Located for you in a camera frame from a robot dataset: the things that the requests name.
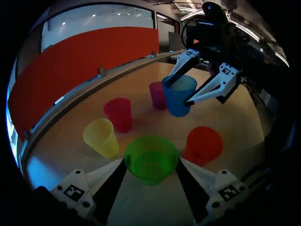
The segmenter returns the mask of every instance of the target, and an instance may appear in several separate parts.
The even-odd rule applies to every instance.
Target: orange wall panel
[[[67,38],[40,54],[18,77],[8,100],[20,138],[53,103],[105,70],[159,52],[158,30],[113,27]]]

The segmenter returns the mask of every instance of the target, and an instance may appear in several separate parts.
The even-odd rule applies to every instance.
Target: magenta cup
[[[116,98],[106,103],[104,113],[112,122],[116,131],[126,133],[131,130],[131,101],[126,98]]]
[[[153,106],[162,110],[167,107],[162,82],[153,82],[149,85],[150,95],[152,96]]]

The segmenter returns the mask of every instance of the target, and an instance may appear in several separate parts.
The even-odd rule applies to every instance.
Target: glass wall
[[[154,28],[152,12],[124,5],[92,5],[64,12],[44,23],[41,51],[71,36],[108,27]]]
[[[8,105],[7,105],[9,94],[11,93],[12,87],[15,84],[16,62],[17,62],[17,59],[15,60],[14,66],[12,68],[11,78],[9,80],[7,96],[6,96],[6,125],[7,125],[8,138],[9,138],[11,148],[12,148],[12,153],[14,155],[16,163],[18,164],[18,161],[17,161],[18,134],[17,134],[17,132],[15,130],[15,127],[12,123],[11,115],[9,114],[9,109],[8,109]]]

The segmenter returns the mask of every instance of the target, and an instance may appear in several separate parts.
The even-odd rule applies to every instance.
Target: translucent plastic cup
[[[163,90],[163,86],[161,82],[153,82],[149,85],[149,91],[150,95],[152,97],[153,106],[155,109],[165,109],[167,107],[166,105],[166,99],[165,94]]]
[[[127,133],[132,127],[131,101],[126,98],[116,98],[103,108],[108,119],[113,123],[116,131]]]
[[[175,117],[183,117],[190,111],[190,106],[186,107],[184,101],[195,91],[197,81],[188,76],[183,75],[172,86],[166,87],[165,83],[170,76],[162,80],[168,111]]]
[[[159,136],[140,137],[125,151],[128,170],[147,185],[161,183],[175,169],[178,159],[173,143]]]
[[[184,158],[198,166],[204,166],[217,158],[222,150],[222,138],[214,129],[196,127],[187,137]]]
[[[98,119],[87,125],[83,138],[87,145],[105,158],[113,158],[119,153],[113,124],[107,119]]]

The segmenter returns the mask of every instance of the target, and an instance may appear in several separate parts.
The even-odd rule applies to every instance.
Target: glass window
[[[44,23],[41,51],[71,36],[108,27],[153,28],[152,12],[124,5],[92,5],[64,12]]]

